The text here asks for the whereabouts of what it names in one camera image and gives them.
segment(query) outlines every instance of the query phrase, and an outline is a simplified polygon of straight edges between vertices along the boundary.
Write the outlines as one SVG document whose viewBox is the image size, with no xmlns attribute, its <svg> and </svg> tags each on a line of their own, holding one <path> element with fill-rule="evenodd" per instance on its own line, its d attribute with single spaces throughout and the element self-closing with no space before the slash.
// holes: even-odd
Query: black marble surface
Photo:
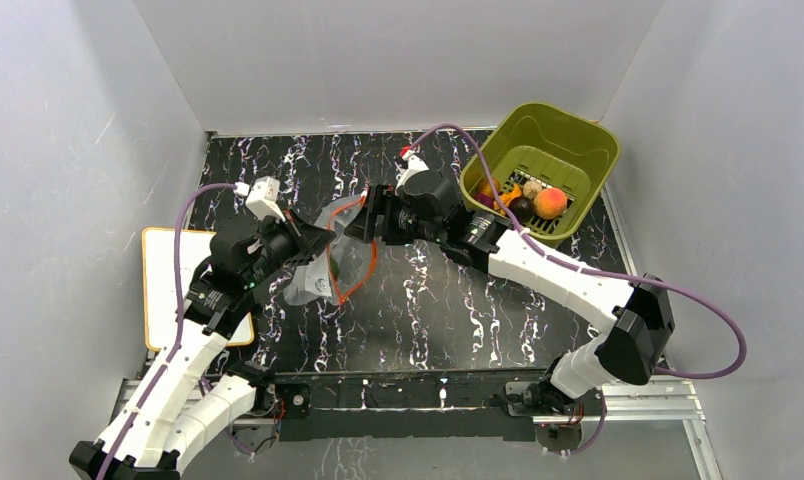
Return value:
<svg viewBox="0 0 804 480">
<path fill-rule="evenodd" d="M 473 136 L 484 142 L 490 132 Z M 209 145 L 201 185 L 273 175 L 279 204 L 316 219 L 322 206 L 359 194 L 369 183 L 395 184 L 393 157 L 416 133 L 217 138 Z M 472 156 L 456 135 L 423 144 L 431 168 L 457 177 Z M 248 210 L 230 191 L 200 198 L 190 228 L 215 230 L 217 219 Z M 605 206 L 597 199 L 579 231 L 559 250 L 605 270 L 625 271 Z M 224 351 L 209 373 L 239 358 L 276 371 L 410 370 L 546 367 L 594 335 L 581 317 L 520 285 L 460 267 L 417 242 L 379 247 L 370 280 L 348 302 L 286 304 L 292 271 L 256 289 L 255 341 Z"/>
</svg>

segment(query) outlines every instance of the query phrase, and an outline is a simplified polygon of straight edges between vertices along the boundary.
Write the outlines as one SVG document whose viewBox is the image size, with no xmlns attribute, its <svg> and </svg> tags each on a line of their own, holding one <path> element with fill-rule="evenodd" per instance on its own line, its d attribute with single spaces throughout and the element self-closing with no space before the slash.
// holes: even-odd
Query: white joint cover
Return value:
<svg viewBox="0 0 804 480">
<path fill-rule="evenodd" d="M 583 275 L 544 259 L 529 248 L 516 231 L 505 232 L 496 245 L 499 251 L 490 256 L 488 273 L 542 293 L 579 314 L 603 335 L 611 332 L 617 320 L 614 307 L 625 306 L 634 291 L 624 280 Z M 538 245 L 550 256 L 590 268 L 554 248 L 539 242 Z"/>
<path fill-rule="evenodd" d="M 167 366 L 166 372 L 155 385 L 143 408 L 134 420 L 134 426 L 128 430 L 116 457 L 125 459 L 127 455 L 137 459 L 135 466 L 154 467 L 161 458 L 163 444 L 172 428 L 181 407 L 187 401 L 190 391 L 196 387 L 202 373 L 223 348 L 227 340 L 222 335 L 212 333 L 204 335 L 202 325 L 184 320 L 184 333 L 181 338 L 181 349 Z M 166 363 L 166 357 L 172 345 L 158 352 L 146 376 L 137 390 L 123 407 L 123 411 L 99 435 L 105 445 L 102 450 L 110 450 L 119 435 L 128 416 L 134 411 L 143 391 L 151 383 L 157 371 Z"/>
<path fill-rule="evenodd" d="M 163 451 L 181 453 L 176 470 L 184 473 L 187 465 L 219 432 L 254 405 L 255 388 L 249 382 L 240 377 L 224 376 L 205 398 L 178 417 Z"/>
<path fill-rule="evenodd" d="M 563 357 L 552 373 L 552 386 L 570 398 L 579 398 L 591 388 L 602 386 L 612 380 L 614 375 L 602 368 L 596 349 L 605 341 L 600 335 L 590 342 Z"/>
<path fill-rule="evenodd" d="M 246 207 L 259 220 L 273 216 L 279 220 L 284 220 L 284 214 L 275 203 L 278 198 L 278 187 L 280 183 L 272 177 L 263 177 L 255 181 L 249 196 L 246 197 Z"/>
<path fill-rule="evenodd" d="M 428 165 L 426 165 L 426 162 L 422 161 L 420 157 L 414 155 L 414 153 L 410 150 L 405 152 L 405 154 L 402 155 L 402 158 L 408 161 L 408 168 L 402 171 L 402 176 L 399 177 L 399 181 L 396 183 L 396 188 L 405 185 L 405 182 L 407 182 L 409 178 L 413 177 L 414 174 L 428 170 Z"/>
</svg>

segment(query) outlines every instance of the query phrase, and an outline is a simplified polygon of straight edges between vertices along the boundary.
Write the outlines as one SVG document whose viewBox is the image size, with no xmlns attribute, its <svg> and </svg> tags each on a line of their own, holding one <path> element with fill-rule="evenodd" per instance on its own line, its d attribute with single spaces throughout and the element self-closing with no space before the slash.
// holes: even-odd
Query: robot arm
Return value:
<svg viewBox="0 0 804 480">
<path fill-rule="evenodd" d="M 538 291 L 599 331 L 555 361 L 522 399 L 526 407 L 557 411 L 614 379 L 636 385 L 649 381 L 674 328 L 664 290 L 562 268 L 532 251 L 507 219 L 468 211 L 457 182 L 426 169 L 413 152 L 403 150 L 402 159 L 412 168 L 403 171 L 396 187 L 370 187 L 346 235 L 364 242 L 380 237 L 391 245 L 416 239 L 435 243 L 450 260 Z M 547 256 L 591 268 L 540 246 Z"/>
<path fill-rule="evenodd" d="M 277 191 L 276 180 L 259 180 L 247 206 L 260 219 L 235 215 L 222 222 L 211 239 L 211 255 L 194 272 L 184 298 L 179 351 L 164 347 L 97 441 L 78 443 L 69 460 L 81 478 L 96 478 L 115 451 L 104 478 L 177 479 L 179 466 L 254 407 L 257 378 L 226 376 L 176 421 L 190 391 L 255 304 L 253 289 L 286 264 L 314 260 L 334 238 L 294 212 L 279 210 Z"/>
</svg>

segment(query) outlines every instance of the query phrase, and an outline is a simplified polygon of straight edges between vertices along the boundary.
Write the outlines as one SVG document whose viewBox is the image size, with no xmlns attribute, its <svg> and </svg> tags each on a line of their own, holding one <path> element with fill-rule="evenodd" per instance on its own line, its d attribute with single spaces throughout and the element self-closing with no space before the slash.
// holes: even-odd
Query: peach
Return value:
<svg viewBox="0 0 804 480">
<path fill-rule="evenodd" d="M 535 196 L 535 213 L 544 220 L 552 220 L 567 210 L 567 195 L 560 188 L 546 188 Z"/>
</svg>

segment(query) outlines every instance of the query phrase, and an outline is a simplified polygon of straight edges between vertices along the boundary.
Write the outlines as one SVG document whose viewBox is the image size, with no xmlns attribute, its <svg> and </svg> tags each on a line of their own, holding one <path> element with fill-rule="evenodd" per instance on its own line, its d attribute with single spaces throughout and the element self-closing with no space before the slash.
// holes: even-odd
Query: white wall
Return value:
<svg viewBox="0 0 804 480">
<path fill-rule="evenodd" d="M 603 118 L 639 267 L 727 307 L 750 355 L 698 383 L 725 478 L 804 478 L 804 1 L 668 0 Z M 676 366 L 732 335 L 675 303 Z"/>
<path fill-rule="evenodd" d="M 662 0 L 135 2 L 202 126 L 253 134 L 600 118 Z"/>
<path fill-rule="evenodd" d="M 142 363 L 140 231 L 205 135 L 130 0 L 0 0 L 0 479 L 72 478 Z"/>
</svg>

